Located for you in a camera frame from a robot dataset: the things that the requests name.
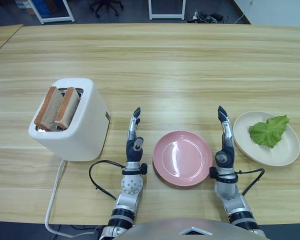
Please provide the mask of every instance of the black cable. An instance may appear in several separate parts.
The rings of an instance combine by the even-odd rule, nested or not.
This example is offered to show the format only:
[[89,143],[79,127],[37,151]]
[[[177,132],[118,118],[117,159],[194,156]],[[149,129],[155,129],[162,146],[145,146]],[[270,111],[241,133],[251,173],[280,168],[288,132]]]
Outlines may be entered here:
[[238,176],[238,174],[252,174],[252,173],[256,173],[256,172],[260,172],[260,174],[255,178],[255,180],[253,180],[245,188],[245,190],[243,190],[242,195],[244,196],[250,190],[250,188],[252,188],[252,186],[255,185],[257,181],[260,180],[260,178],[263,176],[263,174],[265,174],[265,169],[264,168],[258,168],[256,170],[252,170],[252,171],[241,171],[241,170],[239,170],[239,171],[235,171],[234,173],[221,174],[221,175],[218,175],[218,177],[230,176],[230,175],[236,175],[236,176]]
[[85,225],[83,225],[83,228],[78,228],[75,227],[73,225],[70,225],[73,229],[77,229],[77,230],[90,230],[90,229],[95,229],[95,227],[85,227]]
[[253,185],[255,185],[255,183],[257,181],[260,180],[260,178],[263,176],[263,174],[265,174],[265,170],[263,168],[259,168],[257,170],[253,170],[253,171],[247,171],[247,172],[242,172],[239,171],[239,174],[250,174],[250,173],[256,173],[256,172],[260,172],[260,174],[255,178],[255,180],[253,180],[246,188],[245,190],[242,192],[242,195],[246,195],[246,193],[250,190],[250,188],[252,188]]
[[110,192],[108,192],[107,190],[103,189],[102,187],[100,187],[92,178],[91,176],[91,170],[92,168],[97,165],[97,164],[101,164],[101,163],[107,163],[107,164],[112,164],[112,165],[115,165],[117,167],[120,167],[122,169],[124,169],[126,166],[124,165],[121,165],[115,161],[110,161],[110,160],[100,160],[100,161],[97,161],[95,162],[94,164],[92,164],[89,168],[89,178],[91,180],[91,182],[93,183],[93,185],[95,186],[95,189],[99,189],[101,192],[103,192],[104,194],[107,194],[108,196],[110,196],[111,198],[113,198],[114,200],[117,200],[115,196],[113,196]]

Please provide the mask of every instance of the white cable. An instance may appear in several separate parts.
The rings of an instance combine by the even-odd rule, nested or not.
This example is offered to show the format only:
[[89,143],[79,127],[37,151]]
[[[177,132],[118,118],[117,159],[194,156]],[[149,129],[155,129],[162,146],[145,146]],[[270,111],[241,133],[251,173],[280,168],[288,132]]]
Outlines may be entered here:
[[252,1],[249,2],[249,5],[246,7],[246,9],[245,9],[245,10],[243,11],[243,13],[242,13],[242,16],[239,17],[239,18],[234,22],[234,24],[236,24],[240,19],[242,19],[242,18],[244,17],[244,15],[245,15],[246,11],[248,10],[249,6],[252,6]]
[[58,168],[58,172],[57,172],[56,177],[55,177],[55,182],[54,182],[54,186],[53,186],[52,195],[51,195],[51,198],[50,198],[50,202],[49,202],[48,209],[47,209],[46,215],[45,215],[45,220],[44,220],[45,228],[50,233],[57,234],[57,235],[64,236],[64,237],[68,237],[68,238],[75,238],[75,237],[86,235],[86,234],[94,234],[96,232],[96,229],[98,227],[96,227],[94,229],[94,231],[86,231],[86,232],[83,232],[83,233],[80,233],[80,234],[77,234],[77,235],[70,235],[70,234],[66,234],[66,233],[60,232],[60,231],[53,230],[49,226],[49,218],[50,218],[50,213],[51,213],[52,205],[53,205],[54,200],[55,200],[55,196],[56,196],[58,184],[59,184],[59,181],[60,181],[60,175],[61,175],[61,172],[62,172],[62,170],[64,168],[65,163],[66,163],[66,160],[62,159],[62,161],[61,161],[61,163],[59,165],[59,168]]

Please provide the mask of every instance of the bread slice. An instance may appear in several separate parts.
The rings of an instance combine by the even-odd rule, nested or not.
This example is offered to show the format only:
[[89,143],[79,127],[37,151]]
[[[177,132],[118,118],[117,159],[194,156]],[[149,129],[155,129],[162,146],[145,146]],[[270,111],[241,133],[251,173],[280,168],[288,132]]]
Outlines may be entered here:
[[34,124],[45,131],[56,131],[55,119],[64,97],[56,86],[51,86],[45,96],[42,107],[34,120]]
[[79,101],[80,97],[77,90],[74,87],[68,87],[54,121],[63,130],[69,128],[72,118],[77,110]]

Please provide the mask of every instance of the green lettuce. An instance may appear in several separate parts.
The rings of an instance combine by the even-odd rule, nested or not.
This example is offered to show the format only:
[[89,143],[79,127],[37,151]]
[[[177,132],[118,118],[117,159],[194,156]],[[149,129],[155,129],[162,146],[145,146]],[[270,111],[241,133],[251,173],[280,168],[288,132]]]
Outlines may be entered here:
[[287,130],[288,123],[287,115],[269,118],[266,122],[258,122],[250,126],[250,138],[259,145],[266,145],[273,149]]

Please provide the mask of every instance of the power cord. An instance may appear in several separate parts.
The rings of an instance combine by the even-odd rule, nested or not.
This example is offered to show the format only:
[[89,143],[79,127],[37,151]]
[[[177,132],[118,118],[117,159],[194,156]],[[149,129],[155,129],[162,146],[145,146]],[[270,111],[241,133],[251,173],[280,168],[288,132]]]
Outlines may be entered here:
[[67,233],[63,233],[63,232],[60,232],[60,228],[61,226],[59,227],[58,230],[53,230],[50,226],[49,226],[49,218],[50,218],[50,214],[51,214],[51,209],[52,209],[52,206],[54,204],[54,200],[55,200],[55,196],[56,196],[56,192],[57,192],[57,188],[58,188],[58,185],[59,185],[59,181],[60,181],[60,175],[61,175],[61,172],[65,166],[65,163],[66,163],[66,160],[65,159],[62,159],[60,165],[59,165],[59,168],[58,168],[58,171],[56,173],[56,177],[55,177],[55,182],[54,182],[54,186],[53,186],[53,190],[52,190],[52,195],[51,195],[51,198],[50,198],[50,202],[49,202],[49,205],[48,205],[48,209],[46,211],[46,215],[45,215],[45,219],[44,219],[44,225],[45,225],[45,228],[52,234],[56,234],[56,235],[61,235],[61,236],[64,236],[64,237],[68,237],[68,238],[75,238],[75,237],[78,237],[78,236],[82,236],[82,235],[86,235],[86,234],[95,234],[95,232],[97,231],[98,227],[96,227],[94,229],[94,231],[86,231],[86,232],[82,232],[80,234],[76,234],[76,235],[70,235],[70,234],[67,234]]
[[101,192],[103,192],[104,194],[107,194],[108,196],[110,196],[111,198],[113,198],[114,200],[117,200],[117,198],[115,196],[113,196],[110,192],[108,192],[107,190],[103,189],[101,186],[99,186],[95,181],[94,179],[92,178],[91,176],[91,171],[92,171],[92,168],[97,165],[97,164],[101,164],[101,163],[107,163],[107,164],[112,164],[112,165],[115,165],[117,167],[120,167],[122,169],[124,169],[126,166],[124,165],[121,165],[115,161],[110,161],[110,160],[100,160],[100,161],[97,161],[95,162],[94,164],[92,164],[89,168],[89,178],[91,180],[91,182],[93,183],[93,185],[95,186],[95,189],[99,189]]
[[102,234],[102,231],[104,230],[104,228],[107,226],[107,225],[99,225],[97,226],[96,228],[94,227],[85,227],[86,225],[83,225],[83,228],[78,228],[78,227],[75,227],[73,225],[70,225],[73,229],[76,229],[76,230],[87,230],[87,229],[95,229],[95,231],[98,233],[98,236],[96,237],[96,239],[99,239],[101,234]]
[[223,176],[230,176],[235,174],[236,176],[238,176],[238,174],[252,174],[252,173],[257,173],[260,172],[260,174],[255,178],[255,180],[253,180],[246,188],[245,190],[243,190],[242,195],[246,195],[246,193],[252,188],[253,185],[256,184],[257,181],[260,180],[260,178],[263,176],[263,174],[265,174],[265,169],[264,168],[258,168],[256,170],[252,170],[252,171],[235,171],[234,173],[228,173],[228,174],[218,174],[218,177],[223,177]]

